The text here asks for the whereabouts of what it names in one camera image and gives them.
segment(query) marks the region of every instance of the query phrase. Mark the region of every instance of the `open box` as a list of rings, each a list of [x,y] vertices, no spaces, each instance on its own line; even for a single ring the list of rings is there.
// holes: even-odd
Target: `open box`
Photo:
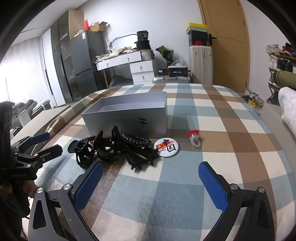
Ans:
[[[82,117],[91,135],[100,130],[111,136],[117,126],[120,133],[161,138],[166,135],[166,92],[148,92],[99,99]]]

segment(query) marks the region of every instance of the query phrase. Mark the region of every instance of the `human hand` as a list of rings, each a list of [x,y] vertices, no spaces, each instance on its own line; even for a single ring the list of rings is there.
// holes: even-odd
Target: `human hand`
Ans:
[[[33,180],[30,180],[24,181],[22,189],[30,198],[34,198],[38,187]]]

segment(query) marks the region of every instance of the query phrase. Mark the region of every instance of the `door handle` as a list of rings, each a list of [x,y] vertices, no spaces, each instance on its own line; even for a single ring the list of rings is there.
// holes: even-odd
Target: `door handle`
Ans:
[[[210,45],[213,45],[213,41],[212,41],[212,39],[217,39],[217,38],[212,37],[212,35],[209,34],[209,44],[210,44]]]

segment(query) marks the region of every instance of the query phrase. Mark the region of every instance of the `box lid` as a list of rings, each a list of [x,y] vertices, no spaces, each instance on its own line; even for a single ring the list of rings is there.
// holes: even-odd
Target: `box lid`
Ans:
[[[204,28],[207,29],[207,25],[199,24],[199,23],[188,23],[187,28],[189,27],[196,27],[196,28]]]

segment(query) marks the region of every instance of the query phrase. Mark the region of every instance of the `glass cabinet door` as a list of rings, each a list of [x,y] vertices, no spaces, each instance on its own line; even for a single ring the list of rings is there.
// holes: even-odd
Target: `glass cabinet door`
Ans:
[[[52,42],[52,55],[54,58],[54,65],[57,72],[57,78],[62,90],[62,94],[65,99],[65,102],[70,103],[70,102],[73,102],[73,98],[69,90],[69,87],[67,84],[67,78],[65,76],[64,69],[63,69],[63,63],[62,63],[61,51],[60,51],[60,42],[59,42],[58,21],[55,22],[54,25],[50,28],[50,32],[51,32],[51,42]]]
[[[63,67],[65,70],[65,76],[72,94],[73,101],[81,100],[82,97],[80,95],[76,75],[74,72],[71,54],[70,54],[70,46],[69,46],[69,25],[68,25],[68,11],[59,18],[59,42],[60,42],[60,52],[63,61]]]

